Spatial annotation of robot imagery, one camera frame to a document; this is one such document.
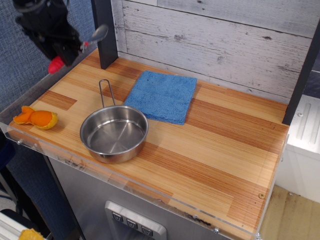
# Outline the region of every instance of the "white appliance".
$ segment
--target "white appliance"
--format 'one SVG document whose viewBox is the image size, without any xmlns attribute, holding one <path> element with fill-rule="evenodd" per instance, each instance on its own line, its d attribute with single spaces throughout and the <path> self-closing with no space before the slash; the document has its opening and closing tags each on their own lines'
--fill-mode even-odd
<svg viewBox="0 0 320 240">
<path fill-rule="evenodd" d="M 302 95 L 275 184 L 320 203 L 320 99 Z"/>
</svg>

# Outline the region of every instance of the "black metal post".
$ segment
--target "black metal post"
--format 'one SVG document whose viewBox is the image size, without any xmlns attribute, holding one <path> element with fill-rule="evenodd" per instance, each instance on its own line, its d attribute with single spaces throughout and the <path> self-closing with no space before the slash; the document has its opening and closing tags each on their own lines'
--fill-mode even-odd
<svg viewBox="0 0 320 240">
<path fill-rule="evenodd" d="M 309 75 L 316 61 L 319 49 L 320 49 L 320 20 L 318 22 L 318 26 L 316 27 L 309 51 L 306 55 L 304 64 L 300 72 L 298 81 L 296 82 L 295 88 L 293 90 L 293 94 L 291 96 L 289 105 L 286 108 L 286 112 L 282 121 L 283 124 L 290 125 L 292 122 L 292 119 L 294 118 L 298 104 L 300 102 L 302 94 L 304 93 Z"/>
<path fill-rule="evenodd" d="M 95 28 L 98 28 L 102 24 L 106 24 L 109 27 L 105 39 L 98 42 L 100 65 L 102 69 L 106 69 L 118 58 L 111 0 L 91 0 L 91 4 Z"/>
</svg>

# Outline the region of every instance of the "toy kitchen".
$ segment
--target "toy kitchen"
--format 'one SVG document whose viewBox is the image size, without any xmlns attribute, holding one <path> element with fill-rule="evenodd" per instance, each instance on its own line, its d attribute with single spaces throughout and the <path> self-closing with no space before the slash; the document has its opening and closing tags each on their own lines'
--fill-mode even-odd
<svg viewBox="0 0 320 240">
<path fill-rule="evenodd" d="M 319 50 L 320 2 L 92 0 L 92 9 L 105 39 L 6 109 L 6 137 L 43 154 L 84 240 L 262 239 Z M 27 101 L 57 113 L 56 125 L 14 122 Z"/>
</svg>

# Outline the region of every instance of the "folded cloth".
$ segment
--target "folded cloth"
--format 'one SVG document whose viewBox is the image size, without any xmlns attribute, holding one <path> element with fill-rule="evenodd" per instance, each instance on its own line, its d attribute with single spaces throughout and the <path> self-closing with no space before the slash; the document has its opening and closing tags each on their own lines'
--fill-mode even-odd
<svg viewBox="0 0 320 240">
<path fill-rule="evenodd" d="M 148 119 L 183 125 L 197 79 L 144 71 L 124 105 L 139 109 Z"/>
</svg>

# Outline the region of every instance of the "screw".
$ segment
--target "screw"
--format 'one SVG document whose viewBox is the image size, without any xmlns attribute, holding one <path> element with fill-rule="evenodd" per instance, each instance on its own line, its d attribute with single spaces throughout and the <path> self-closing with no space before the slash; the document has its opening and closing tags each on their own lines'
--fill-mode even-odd
<svg viewBox="0 0 320 240">
<path fill-rule="evenodd" d="M 259 196 L 260 199 L 265 199 L 266 198 L 266 195 L 264 193 L 259 193 L 258 196 Z"/>
</svg>

